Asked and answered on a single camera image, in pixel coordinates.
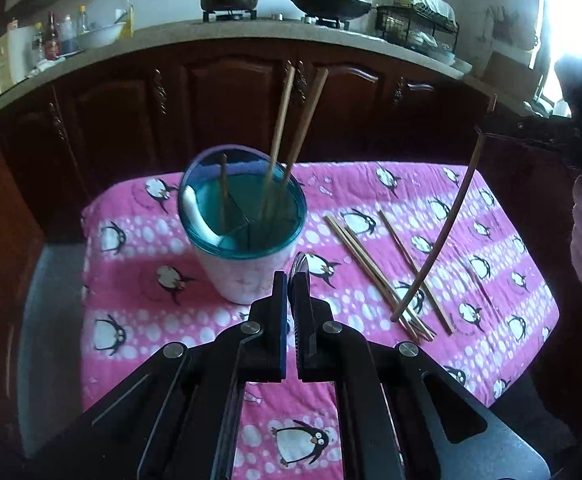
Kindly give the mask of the silver metal spoon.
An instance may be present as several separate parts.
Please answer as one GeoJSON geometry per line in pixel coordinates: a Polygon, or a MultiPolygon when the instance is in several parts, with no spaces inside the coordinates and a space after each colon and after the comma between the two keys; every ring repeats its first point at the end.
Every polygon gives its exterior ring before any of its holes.
{"type": "Polygon", "coordinates": [[[305,252],[297,252],[293,258],[293,263],[290,269],[290,278],[294,278],[297,274],[309,273],[308,256],[305,252]]]}

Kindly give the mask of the thin brown chopstick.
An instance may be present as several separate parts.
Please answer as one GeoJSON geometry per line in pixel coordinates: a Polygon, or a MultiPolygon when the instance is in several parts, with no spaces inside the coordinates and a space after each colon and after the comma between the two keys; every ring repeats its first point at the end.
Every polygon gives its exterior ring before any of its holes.
{"type": "MultiPolygon", "coordinates": [[[[435,91],[431,84],[406,84],[406,88],[409,92],[432,93],[435,91]]],[[[492,114],[495,110],[496,103],[497,94],[492,93],[489,96],[488,105],[486,105],[484,114],[492,114]]],[[[427,260],[425,260],[425,263],[421,266],[420,270],[416,274],[415,279],[413,280],[413,283],[411,283],[410,288],[407,290],[405,296],[399,300],[399,303],[392,311],[392,322],[396,322],[399,318],[402,318],[402,314],[409,306],[410,300],[413,299],[413,296],[415,296],[419,288],[425,284],[425,278],[428,276],[431,268],[433,267],[433,264],[436,262],[438,255],[440,255],[440,252],[444,247],[446,240],[448,239],[448,235],[450,235],[452,227],[454,226],[459,210],[462,208],[462,203],[465,200],[469,185],[472,181],[472,178],[474,177],[474,171],[477,169],[486,139],[485,134],[480,130],[479,127],[474,129],[477,131],[477,142],[476,145],[474,145],[474,151],[472,152],[469,166],[467,167],[464,178],[462,179],[462,183],[460,183],[450,213],[446,217],[446,220],[440,229],[440,233],[433,245],[433,248],[431,249],[431,252],[428,253],[427,260]]],[[[442,316],[442,321],[448,325],[448,332],[453,333],[453,327],[451,327],[451,322],[446,318],[446,314],[441,311],[440,315],[442,316]]]]}

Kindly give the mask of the light wooden chopstick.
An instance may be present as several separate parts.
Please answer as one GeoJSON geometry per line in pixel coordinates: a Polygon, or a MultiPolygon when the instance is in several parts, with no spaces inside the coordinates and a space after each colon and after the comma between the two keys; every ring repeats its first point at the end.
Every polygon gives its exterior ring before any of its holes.
{"type": "MultiPolygon", "coordinates": [[[[366,249],[361,244],[357,237],[353,234],[349,234],[344,226],[335,220],[331,214],[325,214],[323,220],[328,224],[332,232],[334,232],[341,243],[346,247],[346,249],[352,254],[352,258],[358,263],[358,265],[363,269],[367,276],[371,279],[372,283],[379,290],[384,301],[389,305],[391,312],[396,313],[398,307],[397,297],[394,293],[394,289],[391,283],[384,276],[379,266],[376,265],[375,261],[367,254],[366,249]]],[[[414,336],[415,340],[423,338],[429,341],[428,333],[422,326],[418,325],[415,315],[410,315],[407,320],[404,316],[401,316],[398,323],[402,323],[410,336],[414,336]]]]}
{"type": "Polygon", "coordinates": [[[381,271],[380,266],[371,258],[363,244],[358,240],[357,236],[351,232],[346,226],[341,226],[332,214],[325,214],[323,220],[327,226],[334,232],[340,242],[352,255],[352,258],[357,262],[369,280],[379,290],[381,297],[389,305],[391,309],[391,321],[398,323],[414,341],[418,342],[420,339],[432,342],[435,338],[435,333],[430,330],[425,322],[418,318],[415,312],[411,312],[408,308],[401,315],[397,315],[397,307],[399,304],[398,296],[391,282],[387,279],[381,271]]]}

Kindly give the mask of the brown wooden chopstick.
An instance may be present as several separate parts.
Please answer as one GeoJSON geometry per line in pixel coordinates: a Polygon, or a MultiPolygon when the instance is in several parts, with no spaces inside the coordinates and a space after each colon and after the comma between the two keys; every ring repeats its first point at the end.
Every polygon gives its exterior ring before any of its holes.
{"type": "MultiPolygon", "coordinates": [[[[394,243],[397,246],[398,251],[403,256],[407,266],[409,267],[409,270],[411,271],[411,273],[413,273],[413,276],[417,276],[419,270],[417,269],[416,264],[413,262],[413,259],[410,257],[410,254],[407,252],[406,248],[404,247],[404,245],[402,244],[398,235],[396,234],[395,229],[393,229],[393,226],[392,226],[391,222],[389,221],[389,219],[387,218],[387,215],[381,209],[378,210],[378,214],[379,214],[379,217],[382,220],[383,224],[385,225],[385,227],[389,231],[391,237],[393,238],[394,243]]],[[[425,282],[422,282],[420,287],[423,289],[425,296],[430,301],[430,304],[434,308],[435,313],[440,318],[441,323],[445,327],[445,330],[450,335],[452,333],[454,333],[454,326],[452,325],[452,322],[450,321],[450,319],[448,318],[446,313],[443,311],[443,309],[436,302],[436,300],[435,300],[434,296],[432,295],[432,292],[430,292],[430,289],[427,286],[427,284],[425,284],[425,282]]]]}

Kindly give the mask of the white ceramic spoon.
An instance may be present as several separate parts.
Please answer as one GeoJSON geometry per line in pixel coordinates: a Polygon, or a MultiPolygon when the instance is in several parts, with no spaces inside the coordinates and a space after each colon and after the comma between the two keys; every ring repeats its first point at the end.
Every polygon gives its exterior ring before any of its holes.
{"type": "Polygon", "coordinates": [[[180,206],[184,211],[184,216],[187,218],[192,226],[198,225],[199,220],[199,208],[197,203],[197,196],[195,195],[195,190],[187,185],[184,191],[180,195],[180,206]]]}

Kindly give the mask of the bronze fork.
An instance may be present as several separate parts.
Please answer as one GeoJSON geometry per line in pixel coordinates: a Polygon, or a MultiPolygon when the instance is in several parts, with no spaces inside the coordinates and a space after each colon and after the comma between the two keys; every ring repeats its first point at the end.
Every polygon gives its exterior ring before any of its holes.
{"type": "Polygon", "coordinates": [[[221,221],[226,224],[228,200],[227,155],[221,154],[221,221]]]}

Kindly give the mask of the white floral utensil holder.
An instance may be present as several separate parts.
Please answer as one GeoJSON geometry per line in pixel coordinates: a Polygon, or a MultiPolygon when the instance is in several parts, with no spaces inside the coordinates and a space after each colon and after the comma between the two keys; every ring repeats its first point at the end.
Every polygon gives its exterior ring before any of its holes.
{"type": "Polygon", "coordinates": [[[307,217],[303,185],[290,177],[285,196],[274,204],[285,168],[277,163],[264,218],[259,208],[269,156],[247,146],[218,145],[192,159],[180,179],[177,209],[181,225],[207,278],[233,304],[251,304],[269,294],[274,273],[285,268],[307,217]],[[227,155],[226,224],[221,221],[221,154],[227,155]],[[192,226],[180,206],[189,185],[199,208],[192,226]]]}

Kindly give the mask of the black dish drying rack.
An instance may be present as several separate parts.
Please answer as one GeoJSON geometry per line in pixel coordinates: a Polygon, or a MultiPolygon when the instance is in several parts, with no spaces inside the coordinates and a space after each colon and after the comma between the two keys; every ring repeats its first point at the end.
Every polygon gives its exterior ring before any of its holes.
{"type": "Polygon", "coordinates": [[[444,0],[392,0],[376,6],[380,38],[452,64],[460,26],[454,8],[444,0]]]}

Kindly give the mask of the black wok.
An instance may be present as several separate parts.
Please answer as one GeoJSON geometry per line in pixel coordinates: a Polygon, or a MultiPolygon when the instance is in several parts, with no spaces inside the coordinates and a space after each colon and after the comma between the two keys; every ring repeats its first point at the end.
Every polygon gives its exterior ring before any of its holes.
{"type": "Polygon", "coordinates": [[[298,9],[312,18],[347,22],[370,12],[372,4],[366,0],[290,0],[298,9]]]}

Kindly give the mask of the dark wood base cabinets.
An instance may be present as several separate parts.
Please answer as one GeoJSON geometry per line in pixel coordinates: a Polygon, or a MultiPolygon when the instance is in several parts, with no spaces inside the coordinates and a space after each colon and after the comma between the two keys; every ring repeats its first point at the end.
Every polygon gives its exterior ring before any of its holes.
{"type": "Polygon", "coordinates": [[[183,169],[206,148],[268,151],[285,70],[299,70],[281,147],[289,151],[317,70],[329,77],[305,162],[466,162],[488,99],[466,80],[332,44],[193,41],[82,64],[0,110],[0,422],[33,393],[54,416],[82,409],[76,258],[59,267],[42,370],[18,378],[26,297],[44,245],[75,247],[79,218],[112,184],[183,169]]]}

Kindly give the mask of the gas stove burners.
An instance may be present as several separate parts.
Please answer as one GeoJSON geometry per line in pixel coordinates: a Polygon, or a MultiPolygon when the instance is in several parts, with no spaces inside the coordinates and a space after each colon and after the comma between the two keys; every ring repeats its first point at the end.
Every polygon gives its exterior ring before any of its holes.
{"type": "Polygon", "coordinates": [[[241,11],[204,11],[202,22],[222,23],[222,22],[243,22],[265,20],[273,22],[299,22],[308,25],[327,27],[331,29],[349,30],[349,21],[339,21],[335,18],[316,18],[315,16],[303,15],[300,18],[289,18],[285,14],[274,13],[269,15],[259,15],[256,10],[241,11]]]}

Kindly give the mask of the yellow cooking oil bottle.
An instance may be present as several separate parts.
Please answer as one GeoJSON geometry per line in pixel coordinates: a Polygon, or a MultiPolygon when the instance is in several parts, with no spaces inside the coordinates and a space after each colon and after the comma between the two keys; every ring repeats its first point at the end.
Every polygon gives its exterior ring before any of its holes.
{"type": "Polygon", "coordinates": [[[120,36],[134,36],[134,6],[130,0],[120,0],[116,9],[116,22],[123,25],[120,36]]]}

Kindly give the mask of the white bowl on counter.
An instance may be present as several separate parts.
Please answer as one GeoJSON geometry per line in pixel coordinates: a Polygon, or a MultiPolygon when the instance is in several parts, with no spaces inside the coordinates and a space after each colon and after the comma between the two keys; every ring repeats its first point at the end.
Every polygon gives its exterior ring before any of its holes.
{"type": "Polygon", "coordinates": [[[123,23],[115,23],[90,30],[77,36],[76,44],[80,50],[92,50],[109,46],[120,38],[123,28],[123,23]]]}

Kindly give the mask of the dark sauce bottle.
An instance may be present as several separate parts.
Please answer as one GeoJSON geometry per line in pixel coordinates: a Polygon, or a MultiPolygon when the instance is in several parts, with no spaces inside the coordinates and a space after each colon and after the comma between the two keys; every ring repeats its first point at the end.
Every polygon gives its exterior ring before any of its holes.
{"type": "Polygon", "coordinates": [[[46,55],[47,60],[56,61],[60,53],[61,40],[58,24],[56,24],[56,13],[49,11],[46,36],[44,36],[44,55],[46,55]]]}

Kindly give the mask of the wall utensil holder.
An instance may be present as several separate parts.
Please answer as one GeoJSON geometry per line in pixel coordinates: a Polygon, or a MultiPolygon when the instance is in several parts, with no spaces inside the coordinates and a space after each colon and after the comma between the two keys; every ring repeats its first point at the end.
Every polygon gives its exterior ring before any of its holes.
{"type": "Polygon", "coordinates": [[[519,12],[509,12],[504,6],[490,6],[489,16],[492,18],[492,38],[504,44],[514,43],[514,27],[519,20],[519,12]]]}

